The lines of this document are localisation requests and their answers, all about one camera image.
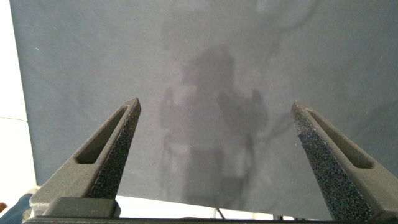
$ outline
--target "blue fabric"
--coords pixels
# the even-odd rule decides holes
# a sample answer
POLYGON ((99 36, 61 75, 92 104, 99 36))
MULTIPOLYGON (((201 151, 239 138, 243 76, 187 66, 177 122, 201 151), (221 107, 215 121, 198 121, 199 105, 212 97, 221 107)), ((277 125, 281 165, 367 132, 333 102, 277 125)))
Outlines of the blue fabric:
POLYGON ((28 209, 30 209, 29 206, 29 199, 32 196, 32 194, 25 194, 22 196, 18 202, 8 210, 6 214, 4 214, 0 218, 0 223, 1 224, 20 224, 22 223, 22 215, 24 212, 28 209))

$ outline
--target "gray cloth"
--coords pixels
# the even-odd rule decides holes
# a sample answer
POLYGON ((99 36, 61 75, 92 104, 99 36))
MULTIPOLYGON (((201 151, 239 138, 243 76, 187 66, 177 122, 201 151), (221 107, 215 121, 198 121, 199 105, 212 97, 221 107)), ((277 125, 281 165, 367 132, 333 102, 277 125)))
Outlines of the gray cloth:
POLYGON ((398 175, 396 1, 11 1, 37 183, 124 101, 119 195, 330 219, 309 104, 398 175))

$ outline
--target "black cable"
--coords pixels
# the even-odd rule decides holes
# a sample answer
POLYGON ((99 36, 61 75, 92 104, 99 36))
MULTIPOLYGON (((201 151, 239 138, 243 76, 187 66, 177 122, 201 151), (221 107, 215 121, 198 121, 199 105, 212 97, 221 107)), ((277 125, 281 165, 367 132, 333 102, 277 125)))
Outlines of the black cable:
POLYGON ((221 217, 223 218, 223 219, 225 219, 225 217, 224 217, 224 215, 223 215, 223 213, 220 211, 220 209, 219 208, 217 208, 217 212, 221 215, 221 217))

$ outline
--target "white surface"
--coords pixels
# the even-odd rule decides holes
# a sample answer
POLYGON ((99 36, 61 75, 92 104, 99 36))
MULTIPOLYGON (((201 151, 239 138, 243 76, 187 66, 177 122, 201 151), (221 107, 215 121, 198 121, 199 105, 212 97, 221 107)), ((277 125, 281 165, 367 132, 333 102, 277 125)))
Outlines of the white surface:
POLYGON ((0 29, 0 202, 10 208, 36 180, 9 1, 0 1, 0 29))
MULTIPOLYGON (((217 218, 221 215, 215 208, 187 205, 182 203, 162 202, 142 198, 116 196, 121 207, 122 218, 217 218)), ((273 215, 220 209, 225 219, 272 220, 273 215)))
POLYGON ((294 218, 290 217, 290 216, 287 216, 287 215, 284 215, 284 220, 294 220, 294 218))
POLYGON ((0 201, 13 206, 36 179, 26 121, 0 118, 0 201))
POLYGON ((0 118, 27 120, 9 1, 0 1, 0 118))

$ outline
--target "foam padding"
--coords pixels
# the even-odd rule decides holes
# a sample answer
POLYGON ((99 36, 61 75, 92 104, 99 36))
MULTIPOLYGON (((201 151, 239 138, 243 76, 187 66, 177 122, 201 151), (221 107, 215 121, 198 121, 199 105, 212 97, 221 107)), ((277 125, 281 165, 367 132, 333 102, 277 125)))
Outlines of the foam padding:
POLYGON ((294 103, 292 118, 308 161, 334 220, 366 221, 374 214, 363 196, 332 154, 316 121, 300 103, 294 103))

